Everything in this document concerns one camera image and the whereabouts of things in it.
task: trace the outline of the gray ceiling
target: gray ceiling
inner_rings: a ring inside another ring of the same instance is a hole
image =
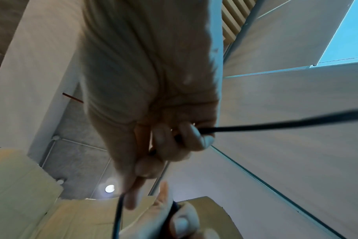
[[[28,1],[0,0],[0,53],[6,53]]]

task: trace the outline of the wooden slat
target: wooden slat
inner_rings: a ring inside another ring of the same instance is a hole
[[[235,41],[235,35],[234,33],[230,30],[230,28],[226,25],[226,23],[222,20],[222,33],[223,36],[225,37],[225,42],[226,43],[232,43],[233,41]]]
[[[223,4],[226,7],[226,9],[230,12],[230,14],[233,16],[233,18],[236,20],[236,22],[239,24],[239,26],[242,26],[245,23],[246,19],[239,11],[238,7],[235,5],[233,0],[224,0]]]
[[[234,0],[234,3],[245,18],[250,15],[250,9],[243,0]]]
[[[254,0],[244,0],[246,5],[249,7],[249,9],[251,10],[254,6],[255,6],[255,1]]]
[[[234,34],[238,34],[238,32],[240,32],[241,27],[234,20],[233,16],[230,14],[230,12],[226,9],[224,5],[222,5],[222,19],[225,21],[225,23],[233,31]]]

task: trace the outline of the hand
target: hand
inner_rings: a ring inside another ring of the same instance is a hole
[[[120,239],[157,239],[172,206],[172,193],[166,182],[161,183],[160,191],[153,205],[136,221],[120,232]],[[212,229],[199,231],[199,217],[196,209],[184,203],[170,220],[170,232],[174,238],[219,239]]]
[[[223,67],[221,0],[85,0],[85,112],[114,160],[125,206],[165,161],[209,147]],[[155,156],[148,156],[153,136]],[[175,142],[180,133],[183,144]]]

